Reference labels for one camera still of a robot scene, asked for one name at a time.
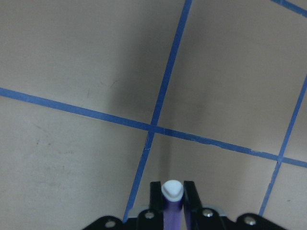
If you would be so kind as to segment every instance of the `marker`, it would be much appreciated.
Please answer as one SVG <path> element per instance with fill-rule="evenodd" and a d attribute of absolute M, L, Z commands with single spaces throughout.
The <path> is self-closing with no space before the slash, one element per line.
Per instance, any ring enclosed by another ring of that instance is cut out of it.
<path fill-rule="evenodd" d="M 164 197 L 164 230 L 180 230 L 182 219 L 183 186 L 179 181 L 170 180 L 162 185 Z"/>

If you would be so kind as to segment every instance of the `beige floor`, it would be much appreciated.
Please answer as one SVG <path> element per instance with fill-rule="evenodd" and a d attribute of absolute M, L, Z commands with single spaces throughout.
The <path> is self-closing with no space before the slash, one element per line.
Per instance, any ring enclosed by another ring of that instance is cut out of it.
<path fill-rule="evenodd" d="M 149 124 L 183 4 L 3 2 L 0 87 Z M 307 74 L 306 25 L 270 0 L 194 0 L 158 126 L 278 155 Z M 0 104 L 1 229 L 123 217 L 146 129 L 5 96 Z M 305 97 L 285 157 L 307 161 L 306 120 Z M 151 181 L 193 180 L 204 203 L 235 220 L 259 212 L 275 165 L 155 134 L 135 205 L 148 204 Z M 264 217 L 304 230 L 306 178 L 306 167 L 282 163 Z"/>

